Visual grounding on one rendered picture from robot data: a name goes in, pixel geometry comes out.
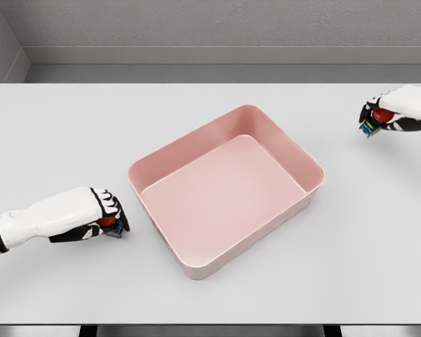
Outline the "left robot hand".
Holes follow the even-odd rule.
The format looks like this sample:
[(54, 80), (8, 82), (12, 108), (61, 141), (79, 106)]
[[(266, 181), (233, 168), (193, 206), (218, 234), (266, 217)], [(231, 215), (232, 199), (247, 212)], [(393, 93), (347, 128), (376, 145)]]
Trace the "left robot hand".
[(108, 190), (76, 187), (36, 203), (25, 211), (33, 237), (45, 237), (51, 243), (78, 242), (100, 236), (104, 232), (96, 223), (101, 218), (115, 217), (130, 225), (123, 206)]

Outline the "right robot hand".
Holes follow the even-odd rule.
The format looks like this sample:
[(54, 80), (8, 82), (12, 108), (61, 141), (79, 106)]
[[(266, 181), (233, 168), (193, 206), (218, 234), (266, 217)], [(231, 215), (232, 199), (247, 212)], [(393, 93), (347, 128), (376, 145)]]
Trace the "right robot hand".
[(377, 95), (363, 108), (382, 108), (394, 113), (394, 118), (381, 130), (415, 132), (421, 131), (421, 87), (406, 84)]

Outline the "pink rectangular basket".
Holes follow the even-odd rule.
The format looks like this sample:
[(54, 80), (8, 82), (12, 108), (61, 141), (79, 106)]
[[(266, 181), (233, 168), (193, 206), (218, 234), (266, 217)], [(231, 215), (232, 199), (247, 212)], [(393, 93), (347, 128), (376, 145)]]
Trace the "pink rectangular basket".
[(322, 166), (242, 105), (134, 161), (128, 181), (171, 253), (202, 280), (309, 205)]

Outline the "red industrial switch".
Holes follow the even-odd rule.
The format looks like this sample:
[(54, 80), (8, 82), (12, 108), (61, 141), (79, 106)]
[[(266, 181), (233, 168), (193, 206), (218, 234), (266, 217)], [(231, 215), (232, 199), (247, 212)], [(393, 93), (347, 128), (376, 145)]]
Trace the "red industrial switch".
[(363, 108), (359, 118), (359, 129), (367, 137), (371, 137), (379, 132), (383, 125), (394, 118), (394, 113), (382, 108)]
[(101, 218), (96, 221), (100, 226), (100, 229), (104, 232), (105, 235), (110, 237), (121, 238), (123, 232), (122, 222), (115, 218)]

